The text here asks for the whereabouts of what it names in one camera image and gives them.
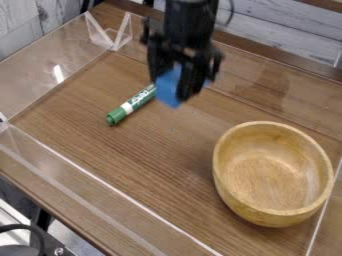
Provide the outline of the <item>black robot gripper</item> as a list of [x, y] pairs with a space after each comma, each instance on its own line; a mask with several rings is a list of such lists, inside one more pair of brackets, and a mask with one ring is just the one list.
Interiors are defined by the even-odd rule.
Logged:
[[219, 0], [166, 0], [162, 21], [147, 17], [141, 42], [147, 46], [150, 80], [182, 64], [177, 96], [187, 101], [214, 80], [222, 53], [213, 46]]

